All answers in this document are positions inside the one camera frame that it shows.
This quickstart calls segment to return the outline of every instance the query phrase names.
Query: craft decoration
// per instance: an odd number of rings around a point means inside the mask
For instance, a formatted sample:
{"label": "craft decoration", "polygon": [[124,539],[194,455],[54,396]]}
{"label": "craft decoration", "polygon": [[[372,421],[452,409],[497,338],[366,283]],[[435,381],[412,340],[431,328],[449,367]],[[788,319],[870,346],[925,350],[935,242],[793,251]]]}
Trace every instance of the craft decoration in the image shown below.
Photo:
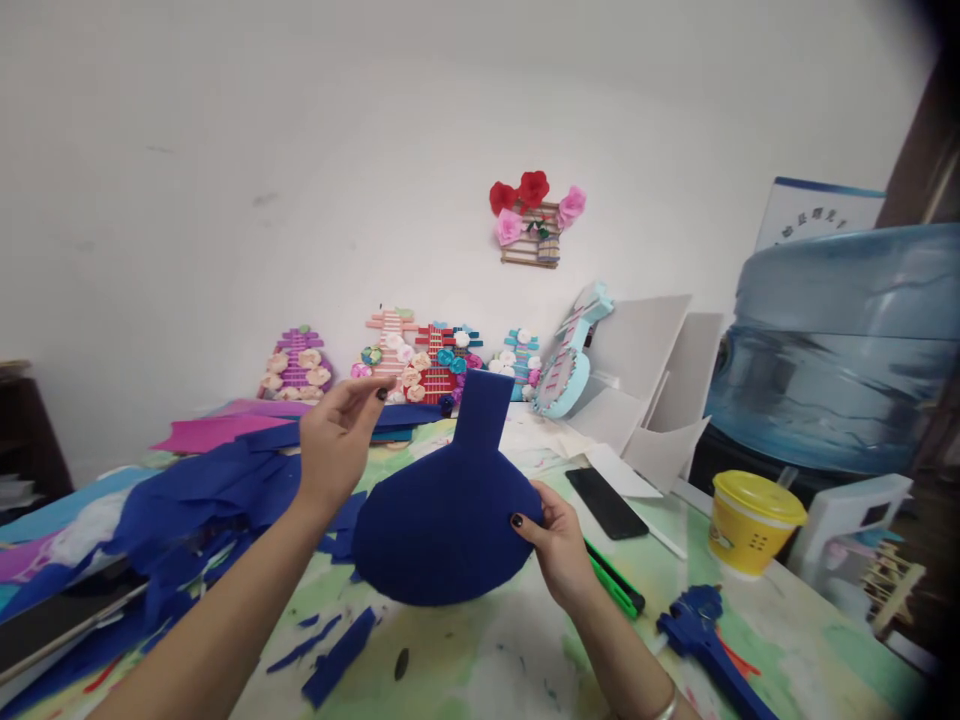
{"label": "craft decoration", "polygon": [[436,405],[440,398],[449,395],[457,386],[449,368],[455,357],[452,349],[456,346],[454,330],[448,328],[446,323],[434,321],[420,328],[420,335],[414,342],[426,345],[427,351],[417,353],[410,360],[409,367],[422,373],[422,379],[419,385],[407,388],[407,401]]}
{"label": "craft decoration", "polygon": [[300,400],[303,389],[313,386],[318,390],[308,391],[308,399],[319,399],[333,385],[333,367],[317,350],[323,347],[323,340],[311,332],[309,325],[291,328],[283,333],[282,338],[267,360],[267,374],[260,380],[257,397],[263,398],[271,392],[273,399]]}
{"label": "craft decoration", "polygon": [[528,392],[527,387],[530,383],[531,362],[536,361],[536,366],[540,367],[540,356],[534,355],[540,349],[539,338],[527,328],[517,328],[507,333],[503,342],[513,348],[513,351],[500,353],[500,360],[503,361],[504,355],[509,352],[515,360],[511,363],[514,369],[515,384],[513,386],[513,395],[510,399],[513,402],[525,400],[529,402],[533,398],[532,389]]}
{"label": "craft decoration", "polygon": [[583,343],[593,324],[611,312],[613,300],[607,296],[604,283],[595,282],[583,289],[554,333],[560,345],[541,370],[534,412],[555,419],[570,411],[590,377],[590,359],[583,352]]}
{"label": "craft decoration", "polygon": [[[403,338],[405,332],[418,329],[413,321],[413,310],[382,310],[372,315],[366,326],[380,330],[380,339],[376,346],[380,349],[381,359],[379,364],[373,366],[374,377],[397,377],[413,356],[413,348]],[[395,389],[400,391],[399,380]]]}
{"label": "craft decoration", "polygon": [[557,267],[560,234],[583,214],[587,196],[574,185],[559,203],[544,202],[549,191],[542,170],[525,172],[517,190],[501,182],[490,188],[501,263]]}
{"label": "craft decoration", "polygon": [[532,546],[513,513],[542,523],[540,496],[498,450],[513,382],[467,372],[453,440],[371,491],[353,558],[361,577],[398,602],[438,606],[480,597],[520,570]]}

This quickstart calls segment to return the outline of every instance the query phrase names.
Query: light blue guitar cutout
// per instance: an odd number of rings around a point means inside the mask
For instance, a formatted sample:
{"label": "light blue guitar cutout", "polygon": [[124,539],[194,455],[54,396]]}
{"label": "light blue guitar cutout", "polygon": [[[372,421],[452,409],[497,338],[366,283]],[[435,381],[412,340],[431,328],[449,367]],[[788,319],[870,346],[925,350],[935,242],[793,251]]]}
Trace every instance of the light blue guitar cutout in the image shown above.
{"label": "light blue guitar cutout", "polygon": [[554,337],[560,346],[540,375],[533,398],[533,410],[548,418],[560,418],[570,412],[587,386],[590,358],[583,352],[591,326],[613,312],[613,300],[602,282],[588,285],[580,293],[567,319],[560,323]]}

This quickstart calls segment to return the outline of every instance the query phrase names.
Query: smartphone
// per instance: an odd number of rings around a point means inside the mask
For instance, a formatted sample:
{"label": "smartphone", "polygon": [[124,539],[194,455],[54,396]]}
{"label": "smartphone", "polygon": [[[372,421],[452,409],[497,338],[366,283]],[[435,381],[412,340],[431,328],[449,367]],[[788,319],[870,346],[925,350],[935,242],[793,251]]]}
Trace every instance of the smartphone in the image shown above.
{"label": "smartphone", "polygon": [[640,516],[593,468],[568,470],[567,477],[611,540],[642,537],[650,532]]}

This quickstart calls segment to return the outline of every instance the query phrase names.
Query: white wall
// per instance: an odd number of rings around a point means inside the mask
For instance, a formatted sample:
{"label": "white wall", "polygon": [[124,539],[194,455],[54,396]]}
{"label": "white wall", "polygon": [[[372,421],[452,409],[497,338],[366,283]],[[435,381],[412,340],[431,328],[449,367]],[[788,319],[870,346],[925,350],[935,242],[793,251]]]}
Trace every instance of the white wall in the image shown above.
{"label": "white wall", "polygon": [[[777,174],[886,185],[932,66],[853,0],[8,0],[0,356],[84,483],[250,394],[308,322],[335,366],[378,304],[552,329],[579,288],[729,312]],[[501,266],[487,192],[587,214]]]}

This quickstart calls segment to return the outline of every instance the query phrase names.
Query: wall hanging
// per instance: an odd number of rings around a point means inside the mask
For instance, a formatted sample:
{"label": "wall hanging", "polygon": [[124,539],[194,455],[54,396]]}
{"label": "wall hanging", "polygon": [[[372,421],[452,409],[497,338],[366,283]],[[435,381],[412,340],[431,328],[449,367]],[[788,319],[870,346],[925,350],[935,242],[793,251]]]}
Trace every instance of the wall hanging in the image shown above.
{"label": "wall hanging", "polygon": [[591,326],[613,312],[613,300],[602,282],[588,285],[580,293],[554,337],[560,345],[543,369],[533,409],[544,417],[559,418],[570,412],[590,377],[590,358],[583,352]]}
{"label": "wall hanging", "polygon": [[333,386],[330,361],[317,349],[323,347],[323,340],[309,325],[290,328],[282,338],[267,358],[257,397],[319,400]]}
{"label": "wall hanging", "polygon": [[408,605],[480,597],[513,577],[533,547],[513,513],[542,523],[540,496],[497,449],[510,378],[469,370],[449,445],[379,483],[360,510],[353,559],[377,592]]}
{"label": "wall hanging", "polygon": [[525,172],[520,186],[502,182],[490,188],[490,209],[500,262],[555,268],[560,262],[560,235],[583,214],[587,195],[576,185],[559,203],[545,202],[550,183],[542,170]]}

